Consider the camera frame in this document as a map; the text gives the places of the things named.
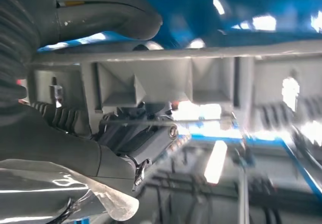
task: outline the fluorescent light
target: fluorescent light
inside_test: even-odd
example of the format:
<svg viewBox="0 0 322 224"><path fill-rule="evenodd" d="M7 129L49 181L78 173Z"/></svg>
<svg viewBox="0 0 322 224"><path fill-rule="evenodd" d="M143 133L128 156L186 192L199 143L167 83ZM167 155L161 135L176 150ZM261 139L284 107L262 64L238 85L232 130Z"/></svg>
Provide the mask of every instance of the fluorescent light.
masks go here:
<svg viewBox="0 0 322 224"><path fill-rule="evenodd" d="M219 2L219 0L213 0L212 2L213 6L215 6L217 9L219 14L220 15L225 14L225 10L222 7L222 5Z"/></svg>
<svg viewBox="0 0 322 224"><path fill-rule="evenodd" d="M189 49L201 49L204 48L206 44L202 39L194 39L187 48Z"/></svg>
<svg viewBox="0 0 322 224"><path fill-rule="evenodd" d="M217 184L219 181L226 152L227 145L224 141L216 141L204 174L208 183Z"/></svg>
<svg viewBox="0 0 322 224"><path fill-rule="evenodd" d="M256 30L274 31L276 28L276 19L270 15L256 17L253 19L253 25Z"/></svg>
<svg viewBox="0 0 322 224"><path fill-rule="evenodd" d="M316 32L320 32L320 29L322 28L322 13L319 11L317 13L317 17L313 17L311 16L311 25L312 28L314 28Z"/></svg>

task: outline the rubber hose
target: rubber hose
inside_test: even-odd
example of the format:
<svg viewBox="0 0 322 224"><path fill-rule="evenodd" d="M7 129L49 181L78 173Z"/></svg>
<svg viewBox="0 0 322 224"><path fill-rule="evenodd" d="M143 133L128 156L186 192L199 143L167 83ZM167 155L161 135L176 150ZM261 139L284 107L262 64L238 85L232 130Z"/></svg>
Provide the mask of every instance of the rubber hose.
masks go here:
<svg viewBox="0 0 322 224"><path fill-rule="evenodd" d="M32 17L17 0L0 0L0 126L23 116L18 99L26 90L17 84L26 76L24 64L39 46Z"/></svg>

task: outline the mounting bolt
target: mounting bolt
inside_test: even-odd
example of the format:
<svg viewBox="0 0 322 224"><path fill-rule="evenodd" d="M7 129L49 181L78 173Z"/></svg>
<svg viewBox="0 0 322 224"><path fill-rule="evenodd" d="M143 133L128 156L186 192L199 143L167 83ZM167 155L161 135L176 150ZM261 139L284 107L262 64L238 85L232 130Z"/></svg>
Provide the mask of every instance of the mounting bolt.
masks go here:
<svg viewBox="0 0 322 224"><path fill-rule="evenodd" d="M136 186L139 186L139 185L140 185L142 183L142 178L139 178L139 179L137 179L134 184L136 185Z"/></svg>
<svg viewBox="0 0 322 224"><path fill-rule="evenodd" d="M169 137L174 139L176 136L178 136L178 129L176 126L172 126L170 129L169 129Z"/></svg>

